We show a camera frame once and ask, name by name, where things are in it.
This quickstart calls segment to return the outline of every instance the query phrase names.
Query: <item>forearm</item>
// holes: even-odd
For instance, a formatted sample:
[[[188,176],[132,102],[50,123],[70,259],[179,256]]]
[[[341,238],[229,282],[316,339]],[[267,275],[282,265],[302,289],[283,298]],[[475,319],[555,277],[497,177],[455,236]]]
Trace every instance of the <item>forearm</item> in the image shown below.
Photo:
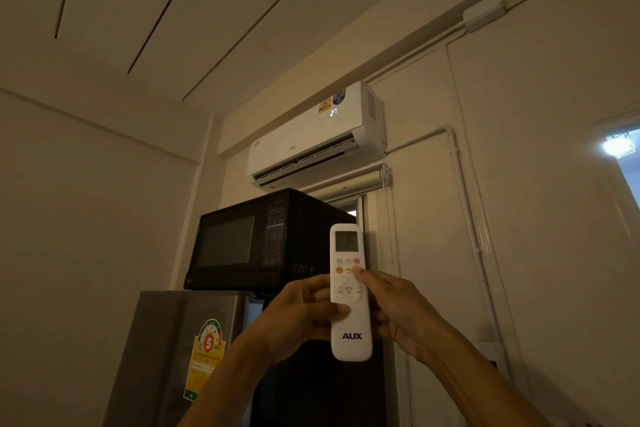
[[[239,425],[253,391],[268,366],[267,355],[255,341],[243,335],[238,337],[179,427]]]
[[[549,426],[460,332],[447,325],[438,334],[438,346],[425,363],[443,384],[470,427]]]

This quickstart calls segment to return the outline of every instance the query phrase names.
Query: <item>black microwave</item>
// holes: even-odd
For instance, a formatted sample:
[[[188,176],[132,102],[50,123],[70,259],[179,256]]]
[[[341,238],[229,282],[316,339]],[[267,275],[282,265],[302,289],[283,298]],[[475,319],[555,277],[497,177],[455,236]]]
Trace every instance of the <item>black microwave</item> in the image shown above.
[[[329,231],[355,216],[283,189],[200,218],[184,288],[277,292],[329,273]]]

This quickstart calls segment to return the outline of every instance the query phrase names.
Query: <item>yellow sticker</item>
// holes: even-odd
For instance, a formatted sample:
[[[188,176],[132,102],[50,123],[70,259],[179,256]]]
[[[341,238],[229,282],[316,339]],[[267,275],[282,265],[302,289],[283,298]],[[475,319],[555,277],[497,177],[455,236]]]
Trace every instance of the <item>yellow sticker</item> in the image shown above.
[[[318,105],[318,113],[322,113],[325,110],[328,110],[331,106],[331,98],[325,99],[320,105]]]
[[[209,319],[193,339],[187,384],[182,395],[184,398],[196,400],[198,393],[224,355],[225,342],[222,341],[220,323],[216,319]]]

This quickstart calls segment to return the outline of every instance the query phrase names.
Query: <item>microwave window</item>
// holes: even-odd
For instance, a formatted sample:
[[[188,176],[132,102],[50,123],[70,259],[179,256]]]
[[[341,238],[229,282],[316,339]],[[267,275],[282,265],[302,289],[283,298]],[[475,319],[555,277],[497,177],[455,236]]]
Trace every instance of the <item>microwave window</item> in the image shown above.
[[[253,216],[205,228],[200,238],[198,267],[247,264],[252,236]]]
[[[336,252],[357,252],[358,232],[335,232]]]

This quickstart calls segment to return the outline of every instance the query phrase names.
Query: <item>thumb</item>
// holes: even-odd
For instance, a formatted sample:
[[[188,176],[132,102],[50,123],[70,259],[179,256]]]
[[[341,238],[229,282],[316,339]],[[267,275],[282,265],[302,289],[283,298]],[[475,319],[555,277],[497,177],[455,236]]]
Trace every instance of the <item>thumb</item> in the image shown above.
[[[358,267],[357,265],[353,266],[353,274],[356,276],[356,279],[369,287],[375,296],[382,296],[390,287],[390,284],[382,280],[378,274],[371,270]]]
[[[330,319],[343,319],[349,315],[351,307],[346,304],[322,301],[305,304],[305,319],[312,321],[328,321]]]

